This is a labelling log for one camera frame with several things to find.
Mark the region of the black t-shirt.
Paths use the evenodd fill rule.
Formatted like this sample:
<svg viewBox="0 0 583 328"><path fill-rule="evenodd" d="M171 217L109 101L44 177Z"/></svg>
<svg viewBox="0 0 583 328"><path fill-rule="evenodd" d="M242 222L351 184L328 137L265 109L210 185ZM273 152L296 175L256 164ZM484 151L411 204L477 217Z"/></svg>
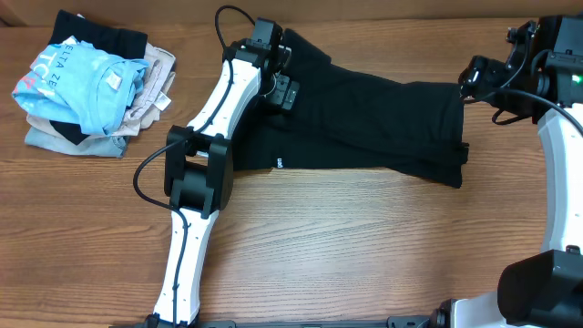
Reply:
<svg viewBox="0 0 583 328"><path fill-rule="evenodd" d="M399 83L338 67L291 29L284 73L300 85L288 114L260 103L234 139L236 170L388 168L453 188L469 146L451 83Z"/></svg>

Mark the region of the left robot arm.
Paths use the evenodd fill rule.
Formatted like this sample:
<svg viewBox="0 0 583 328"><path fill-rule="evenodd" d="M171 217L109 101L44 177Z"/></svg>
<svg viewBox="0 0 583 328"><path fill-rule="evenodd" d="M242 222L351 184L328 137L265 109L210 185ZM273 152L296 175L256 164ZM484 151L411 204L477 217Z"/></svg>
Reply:
<svg viewBox="0 0 583 328"><path fill-rule="evenodd" d="M299 84L282 74L292 56L282 28L258 18L249 38L226 46L218 84L186 127L174 126L161 151L171 240L164 282L148 327L192 327L211 230L229 202L232 140L246 111L258 104L292 110Z"/></svg>

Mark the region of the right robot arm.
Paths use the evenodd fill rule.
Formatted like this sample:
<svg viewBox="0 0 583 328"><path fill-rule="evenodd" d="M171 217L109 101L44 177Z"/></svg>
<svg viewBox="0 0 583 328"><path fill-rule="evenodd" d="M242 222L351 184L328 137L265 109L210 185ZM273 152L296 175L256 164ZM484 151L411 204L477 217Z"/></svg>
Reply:
<svg viewBox="0 0 583 328"><path fill-rule="evenodd" d="M506 40L506 62L474 56L458 83L466 104L537 126L547 176L541 250L508 265L495 291L443 302L425 327L582 328L582 17L543 16Z"/></svg>

